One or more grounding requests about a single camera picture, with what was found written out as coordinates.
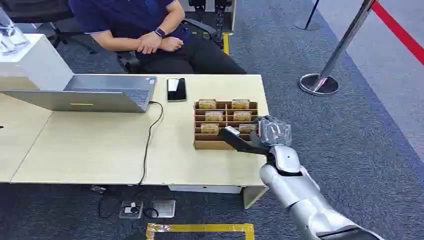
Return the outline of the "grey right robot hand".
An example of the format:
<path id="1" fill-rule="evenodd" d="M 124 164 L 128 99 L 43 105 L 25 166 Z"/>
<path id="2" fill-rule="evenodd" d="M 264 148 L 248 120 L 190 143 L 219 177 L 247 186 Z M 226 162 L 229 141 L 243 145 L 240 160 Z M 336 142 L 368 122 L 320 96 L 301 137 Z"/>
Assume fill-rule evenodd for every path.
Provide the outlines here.
<path id="1" fill-rule="evenodd" d="M 254 123 L 255 131 L 249 133 L 250 141 L 241 137 L 241 133 L 231 126 L 221 129 L 218 136 L 238 152 L 270 156 L 275 158 L 292 141 L 291 125 L 271 115 L 258 116 Z"/>

